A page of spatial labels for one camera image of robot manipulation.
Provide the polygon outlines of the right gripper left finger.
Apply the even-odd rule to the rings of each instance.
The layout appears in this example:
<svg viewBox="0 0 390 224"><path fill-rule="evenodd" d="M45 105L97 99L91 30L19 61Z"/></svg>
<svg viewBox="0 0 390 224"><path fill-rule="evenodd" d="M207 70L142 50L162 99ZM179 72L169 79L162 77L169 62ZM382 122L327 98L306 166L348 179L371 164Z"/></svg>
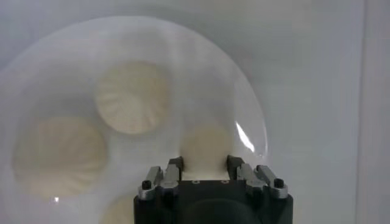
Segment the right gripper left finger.
<svg viewBox="0 0 390 224"><path fill-rule="evenodd" d="M157 194L176 195L182 180L183 158L170 159L165 170L160 166L151 167L146 178L138 187L140 200L153 200Z"/></svg>

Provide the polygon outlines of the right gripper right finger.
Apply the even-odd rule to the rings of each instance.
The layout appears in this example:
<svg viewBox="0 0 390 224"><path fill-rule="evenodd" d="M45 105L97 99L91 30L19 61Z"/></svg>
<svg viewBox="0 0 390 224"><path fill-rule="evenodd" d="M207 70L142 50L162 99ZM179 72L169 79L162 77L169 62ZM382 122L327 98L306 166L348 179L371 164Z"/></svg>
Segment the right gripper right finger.
<svg viewBox="0 0 390 224"><path fill-rule="evenodd" d="M284 200L288 198L288 187L284 180L278 178L268 166L257 165L254 169L241 157L228 155L226 168L231 180L244 181L248 193L254 190L267 190L272 198Z"/></svg>

